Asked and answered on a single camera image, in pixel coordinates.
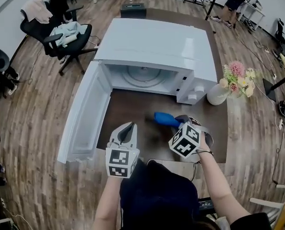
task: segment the flower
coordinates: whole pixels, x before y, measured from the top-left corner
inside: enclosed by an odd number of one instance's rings
[[[252,89],[255,89],[255,83],[252,80],[249,81],[248,86],[251,87]]]
[[[228,81],[225,78],[220,79],[219,84],[224,89],[228,87]]]
[[[248,85],[247,80],[248,80],[247,78],[244,79],[244,78],[239,77],[237,82],[241,87],[245,87]]]
[[[236,84],[235,82],[231,82],[231,83],[229,84],[229,89],[230,89],[232,92],[234,92],[234,91],[238,90],[238,86],[237,86],[237,84]]]
[[[241,62],[233,61],[228,67],[232,74],[236,75],[237,77],[244,77],[244,66]]]
[[[250,87],[248,87],[247,89],[246,89],[246,95],[248,96],[248,97],[250,97],[250,96],[252,96],[253,95],[253,88],[250,86]]]
[[[246,71],[246,76],[249,77],[249,78],[254,79],[256,77],[255,71],[252,68],[249,68]]]

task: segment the bracelet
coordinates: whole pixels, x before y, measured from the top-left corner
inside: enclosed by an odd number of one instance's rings
[[[208,152],[208,153],[210,153],[211,155],[214,156],[214,153],[211,150],[209,150],[209,151],[200,151],[200,152],[196,152],[194,154],[199,154],[199,153],[202,153],[202,152]]]

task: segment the wooden floor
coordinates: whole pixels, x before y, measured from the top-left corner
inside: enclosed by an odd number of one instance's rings
[[[91,23],[92,34],[102,38],[110,21],[119,15],[120,5],[126,2],[128,0],[98,0],[93,4],[92,0],[78,0],[78,4],[84,5],[78,21]],[[143,2],[148,8],[205,17],[201,6],[177,0],[133,2]],[[220,8],[215,7],[212,13],[219,11]],[[240,23],[235,32],[224,24],[211,24],[217,32],[215,38],[222,64],[240,60],[273,82],[269,71],[245,48],[242,40],[276,72],[278,79],[285,76],[272,54],[254,43],[259,41],[273,48],[274,43],[266,33],[258,30],[254,34],[256,40]],[[81,56],[85,68],[92,56],[92,53]],[[21,80],[31,75],[33,81],[21,83],[13,96],[0,99],[0,162],[6,166],[8,180],[7,186],[0,187],[0,195],[7,209],[24,216],[34,230],[89,230],[107,178],[104,151],[98,150],[94,161],[66,165],[57,162],[63,127],[82,79],[80,70],[73,63],[61,77],[57,59],[46,56],[43,47],[33,38],[24,42],[12,66],[20,73]],[[263,90],[262,80],[257,84]],[[285,99],[285,84],[276,90],[276,96],[279,100]],[[274,125],[273,106],[257,89],[250,99],[228,99],[227,162],[220,164],[220,168],[237,200],[250,212],[261,210],[249,202],[250,197],[278,202],[285,198],[285,190],[275,189],[271,181],[280,138],[281,132]],[[192,177],[192,164],[165,162],[165,165],[173,172]],[[275,179],[285,184],[285,136]],[[207,196],[201,167],[194,184],[200,197]],[[20,229],[28,229],[20,218],[15,222]]]

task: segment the wrist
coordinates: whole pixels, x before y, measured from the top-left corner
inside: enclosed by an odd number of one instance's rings
[[[198,155],[200,157],[201,160],[204,160],[204,159],[208,159],[208,158],[213,158],[213,154],[210,150],[208,150],[209,152],[199,152]]]

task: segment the white cloth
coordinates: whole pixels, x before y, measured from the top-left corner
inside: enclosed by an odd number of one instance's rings
[[[226,217],[220,217],[215,220],[215,223],[221,230],[230,230],[230,226]]]
[[[48,24],[52,13],[46,8],[43,0],[28,0],[22,7],[26,13],[27,20],[30,22],[36,19],[41,24]]]
[[[87,29],[87,25],[80,25],[76,21],[69,22],[68,24],[61,24],[59,27],[55,27],[50,36],[63,34],[59,40],[56,40],[57,47],[62,45],[63,47],[67,47],[66,37],[75,35],[78,33],[84,34]]]

